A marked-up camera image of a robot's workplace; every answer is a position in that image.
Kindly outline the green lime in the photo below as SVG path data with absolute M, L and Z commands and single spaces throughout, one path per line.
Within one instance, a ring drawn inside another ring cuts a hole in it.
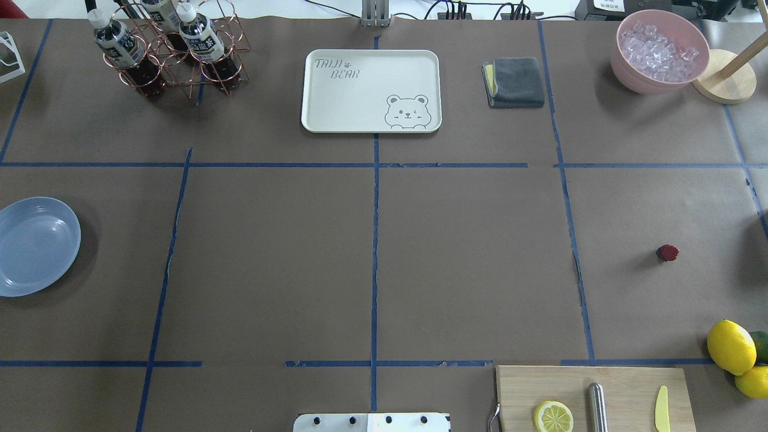
M 768 363 L 768 334 L 765 331 L 751 331 L 749 335 L 756 348 L 756 362 L 759 364 Z

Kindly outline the round wooden stand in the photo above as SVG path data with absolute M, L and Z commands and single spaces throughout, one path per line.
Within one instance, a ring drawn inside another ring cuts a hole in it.
M 740 104 L 749 100 L 757 87 L 757 77 L 749 60 L 767 46 L 767 32 L 762 33 L 743 51 L 736 54 L 710 49 L 707 68 L 693 81 L 696 90 L 721 104 Z

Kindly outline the red strawberry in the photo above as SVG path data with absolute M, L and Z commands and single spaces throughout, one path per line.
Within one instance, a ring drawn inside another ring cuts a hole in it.
M 656 249 L 655 254 L 659 262 L 674 262 L 679 257 L 680 249 L 672 244 L 663 244 Z

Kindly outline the grey folded cloth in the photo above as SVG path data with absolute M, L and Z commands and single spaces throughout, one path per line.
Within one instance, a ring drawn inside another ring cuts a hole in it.
M 482 65 L 492 109 L 540 109 L 545 94 L 537 58 L 496 58 Z

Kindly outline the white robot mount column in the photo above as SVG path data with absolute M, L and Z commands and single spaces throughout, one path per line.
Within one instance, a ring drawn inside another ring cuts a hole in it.
M 293 431 L 451 431 L 450 415 L 439 412 L 306 413 Z

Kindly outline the dark tea bottle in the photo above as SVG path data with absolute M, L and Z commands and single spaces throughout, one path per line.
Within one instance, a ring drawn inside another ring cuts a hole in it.
M 160 67 L 146 54 L 146 44 L 134 36 L 126 24 L 103 9 L 88 11 L 87 19 L 93 27 L 94 43 L 107 62 L 147 98 L 161 96 L 165 79 Z
M 166 37 L 172 49 L 177 52 L 189 52 L 189 47 L 180 34 L 181 20 L 176 13 L 174 1 L 140 1 L 140 5 Z
M 176 6 L 180 19 L 178 32 L 193 57 L 201 63 L 203 76 L 219 90 L 234 91 L 241 82 L 241 72 L 209 19 L 188 2 Z

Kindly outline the pink bowl with ice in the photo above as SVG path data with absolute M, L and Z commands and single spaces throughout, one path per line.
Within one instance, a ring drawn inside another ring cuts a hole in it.
M 661 95 L 698 79 L 709 60 L 709 44 L 694 23 L 669 11 L 645 9 L 619 25 L 611 68 L 626 88 Z

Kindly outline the wooden cutting board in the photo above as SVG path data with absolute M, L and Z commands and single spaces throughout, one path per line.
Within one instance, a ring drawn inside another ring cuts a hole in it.
M 609 431 L 655 431 L 658 390 L 668 390 L 672 431 L 695 431 L 684 371 L 678 367 L 496 366 L 504 431 L 535 431 L 540 403 L 556 400 L 574 416 L 574 431 L 591 431 L 588 385 L 603 386 Z

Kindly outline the lemon half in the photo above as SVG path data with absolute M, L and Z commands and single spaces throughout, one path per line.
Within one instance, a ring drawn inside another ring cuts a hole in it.
M 534 427 L 541 432 L 573 431 L 574 417 L 570 408 L 557 400 L 545 400 L 534 410 Z

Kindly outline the steel handled knife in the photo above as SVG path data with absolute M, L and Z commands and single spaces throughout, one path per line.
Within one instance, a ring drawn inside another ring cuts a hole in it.
M 608 431 L 607 424 L 607 405 L 605 399 L 605 389 L 597 382 L 592 382 L 587 386 L 588 402 L 590 407 L 590 418 L 592 419 L 593 431 Z

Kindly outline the cream bear tray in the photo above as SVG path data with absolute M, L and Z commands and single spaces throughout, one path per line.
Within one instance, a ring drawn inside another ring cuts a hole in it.
M 442 124 L 439 59 L 428 50 L 312 51 L 300 118 L 313 133 L 433 133 Z

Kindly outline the light blue plate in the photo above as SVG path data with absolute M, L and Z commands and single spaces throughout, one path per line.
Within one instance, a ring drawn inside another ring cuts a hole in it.
M 79 254 L 80 223 L 52 197 L 19 200 L 1 212 L 1 295 L 22 297 L 54 284 Z

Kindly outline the yellow lemon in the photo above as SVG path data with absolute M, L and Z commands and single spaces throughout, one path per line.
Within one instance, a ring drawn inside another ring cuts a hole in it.
M 757 348 L 749 332 L 732 320 L 719 320 L 707 335 L 713 362 L 734 376 L 741 376 L 757 361 Z
M 741 394 L 756 399 L 767 399 L 767 365 L 754 366 L 734 378 L 735 386 Z

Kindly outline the yellow plastic knife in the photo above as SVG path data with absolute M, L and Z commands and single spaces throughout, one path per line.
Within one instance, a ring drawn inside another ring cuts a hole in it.
M 668 388 L 665 385 L 661 385 L 656 392 L 655 428 L 658 432 L 670 432 Z

